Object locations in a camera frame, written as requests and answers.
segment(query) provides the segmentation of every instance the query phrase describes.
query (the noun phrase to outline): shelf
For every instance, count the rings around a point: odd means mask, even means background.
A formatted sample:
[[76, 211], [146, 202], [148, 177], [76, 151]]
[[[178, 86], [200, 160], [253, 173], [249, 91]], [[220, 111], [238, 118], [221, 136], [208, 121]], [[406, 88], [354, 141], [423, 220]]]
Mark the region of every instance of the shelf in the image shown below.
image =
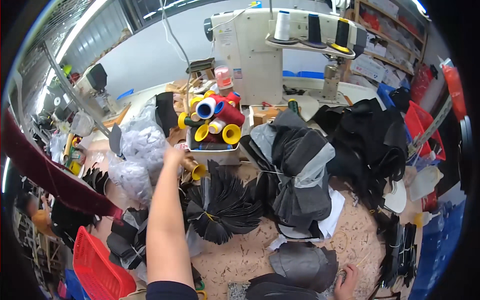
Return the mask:
[[370, 31], [371, 33], [375, 34], [375, 35], [378, 35], [379, 37], [381, 37], [382, 39], [384, 39], [385, 41], [389, 42], [389, 43], [392, 43], [394, 45], [396, 45], [397, 47], [399, 47], [400, 49], [404, 50], [405, 52], [409, 53], [410, 55], [413, 55], [414, 57], [416, 57], [417, 59], [420, 59], [420, 56], [418, 56], [415, 52], [413, 52], [412, 50], [408, 49], [407, 47], [403, 46], [402, 44], [400, 44], [399, 42], [397, 41], [394, 41], [392, 40], [391, 38], [389, 38], [387, 35], [385, 35], [384, 33], [381, 33], [379, 31], [376, 31], [375, 29], [373, 28], [365, 28], [367, 29], [367, 31]]
[[381, 12], [382, 14], [386, 15], [387, 17], [389, 17], [390, 19], [392, 19], [395, 23], [399, 24], [400, 26], [402, 26], [405, 30], [407, 30], [408, 32], [410, 32], [411, 35], [413, 35], [417, 40], [419, 40], [422, 44], [425, 43], [425, 38], [421, 38], [419, 37], [418, 35], [416, 35], [415, 33], [411, 32], [410, 29], [405, 25], [403, 24], [402, 22], [400, 22], [396, 17], [392, 16], [391, 14], [387, 13], [386, 11], [384, 11], [383, 9], [377, 7], [376, 5], [368, 2], [367, 0], [359, 0], [360, 3], [362, 4], [365, 4], [367, 6], [370, 6], [371, 8], [375, 9], [376, 11], [379, 11]]
[[349, 55], [349, 54], [339, 52], [339, 51], [337, 51], [337, 50], [335, 50], [331, 47], [327, 47], [327, 48], [324, 48], [324, 49], [317, 49], [317, 48], [309, 47], [309, 46], [304, 45], [302, 43], [296, 43], [296, 44], [293, 44], [293, 45], [281, 45], [281, 44], [272, 43], [269, 40], [267, 40], [267, 38], [269, 36], [270, 36], [270, 34], [268, 34], [267, 37], [265, 38], [265, 44], [267, 44], [268, 46], [271, 46], [271, 47], [282, 48], [282, 49], [294, 49], [294, 50], [320, 52], [320, 53], [327, 54], [327, 55], [335, 55], [335, 56], [338, 56], [338, 57], [343, 57], [343, 58], [346, 58], [346, 59], [349, 59], [349, 60], [355, 59], [355, 52], [354, 51], [352, 51], [353, 54]]
[[366, 55], [370, 55], [370, 56], [372, 56], [372, 57], [374, 57], [374, 58], [376, 58], [376, 59], [378, 59], [378, 60], [381, 60], [381, 61], [383, 61], [383, 62], [386, 62], [386, 63], [388, 63], [389, 65], [392, 65], [392, 66], [396, 67], [397, 69], [402, 70], [403, 72], [405, 72], [405, 73], [407, 73], [407, 74], [413, 75], [413, 73], [410, 72], [406, 67], [404, 67], [404, 66], [402, 66], [402, 65], [399, 65], [399, 64], [397, 64], [397, 63], [395, 63], [395, 62], [393, 62], [393, 61], [390, 61], [390, 60], [388, 60], [387, 58], [385, 58], [385, 57], [383, 57], [383, 56], [380, 56], [380, 55], [378, 55], [378, 54], [371, 53], [371, 52], [368, 52], [368, 51], [364, 51], [363, 53], [366, 54]]

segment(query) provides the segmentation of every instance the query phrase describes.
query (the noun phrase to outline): dark blue sleeve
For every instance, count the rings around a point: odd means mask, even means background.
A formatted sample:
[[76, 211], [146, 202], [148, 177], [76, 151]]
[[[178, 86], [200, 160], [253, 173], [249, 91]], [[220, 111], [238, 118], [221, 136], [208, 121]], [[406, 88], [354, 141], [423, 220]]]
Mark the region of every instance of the dark blue sleeve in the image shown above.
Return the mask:
[[174, 281], [155, 281], [147, 286], [146, 300], [198, 300], [193, 288]]

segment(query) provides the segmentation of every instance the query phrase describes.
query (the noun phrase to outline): red plastic basket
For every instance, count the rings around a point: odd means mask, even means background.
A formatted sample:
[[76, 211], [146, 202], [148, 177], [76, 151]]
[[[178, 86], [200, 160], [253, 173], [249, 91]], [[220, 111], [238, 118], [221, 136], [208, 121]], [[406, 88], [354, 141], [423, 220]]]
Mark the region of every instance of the red plastic basket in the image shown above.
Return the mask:
[[[407, 125], [408, 131], [410, 131], [410, 135], [412, 139], [415, 139], [417, 135], [422, 135], [425, 130], [428, 129], [430, 124], [433, 123], [432, 116], [426, 112], [423, 108], [417, 105], [415, 102], [410, 101], [410, 107], [408, 108], [407, 114], [405, 116], [405, 124]], [[439, 154], [436, 154], [436, 159], [445, 160], [445, 151], [444, 151], [444, 144], [442, 143], [442, 139], [440, 138], [440, 134], [438, 130], [432, 135], [432, 138], [436, 140], [442, 150]], [[420, 157], [428, 155], [432, 149], [428, 142], [423, 145], [422, 150], [420, 151]]]
[[109, 255], [101, 240], [89, 234], [83, 226], [78, 229], [73, 269], [92, 300], [118, 300], [137, 289], [133, 277], [113, 264]]

